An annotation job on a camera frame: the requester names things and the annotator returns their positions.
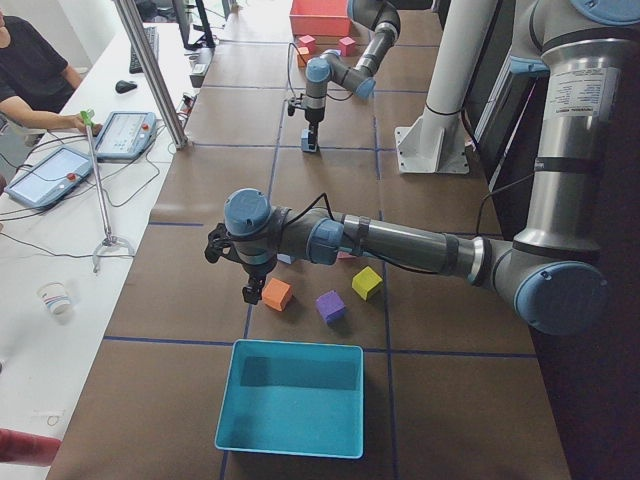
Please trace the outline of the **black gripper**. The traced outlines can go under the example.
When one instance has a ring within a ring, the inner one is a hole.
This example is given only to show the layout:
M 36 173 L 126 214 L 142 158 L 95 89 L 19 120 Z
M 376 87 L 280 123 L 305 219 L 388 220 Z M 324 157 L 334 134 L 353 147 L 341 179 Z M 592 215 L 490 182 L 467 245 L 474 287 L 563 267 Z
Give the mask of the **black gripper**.
M 268 274 L 274 270 L 274 260 L 268 259 L 259 264 L 241 263 L 243 270 L 248 275 L 248 280 L 242 288 L 242 296 L 246 303 L 257 305 L 262 300 L 262 289 L 266 283 Z
M 318 128 L 319 123 L 324 119 L 324 108 L 307 106 L 305 108 L 305 119 L 309 122 L 307 151 L 316 152 L 318 149 Z

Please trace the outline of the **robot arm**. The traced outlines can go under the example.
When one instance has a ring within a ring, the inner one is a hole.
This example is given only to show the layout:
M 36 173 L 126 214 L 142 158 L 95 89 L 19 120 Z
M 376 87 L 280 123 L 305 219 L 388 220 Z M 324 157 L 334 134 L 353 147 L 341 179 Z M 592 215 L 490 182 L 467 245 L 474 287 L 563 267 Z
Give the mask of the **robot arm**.
M 331 265 L 340 253 L 426 275 L 457 276 L 494 291 L 529 326 L 572 335 L 598 321 L 609 285 L 597 268 L 591 223 L 617 87 L 639 44 L 635 1 L 519 1 L 510 68 L 548 80 L 524 228 L 511 240 L 465 239 L 334 212 L 325 195 L 296 212 L 260 191 L 231 194 L 205 255 L 248 274 L 246 302 L 261 300 L 285 254 Z
M 288 112 L 304 111 L 308 127 L 301 132 L 301 149 L 306 153 L 318 150 L 319 125 L 325 117 L 328 84 L 333 82 L 359 98 L 368 98 L 375 87 L 374 76 L 401 32 L 398 11 L 388 1 L 349 1 L 347 16 L 373 32 L 354 66 L 341 59 L 336 50 L 327 50 L 310 59 L 305 69 L 306 90 L 289 101 Z

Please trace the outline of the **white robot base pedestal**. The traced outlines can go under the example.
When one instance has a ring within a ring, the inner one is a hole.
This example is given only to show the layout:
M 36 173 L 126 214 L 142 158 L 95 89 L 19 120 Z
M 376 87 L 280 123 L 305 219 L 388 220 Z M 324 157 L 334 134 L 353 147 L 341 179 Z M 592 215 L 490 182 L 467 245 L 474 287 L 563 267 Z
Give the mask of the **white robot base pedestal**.
M 423 113 L 395 129 L 400 173 L 469 172 L 461 112 L 496 8 L 496 0 L 450 3 Z

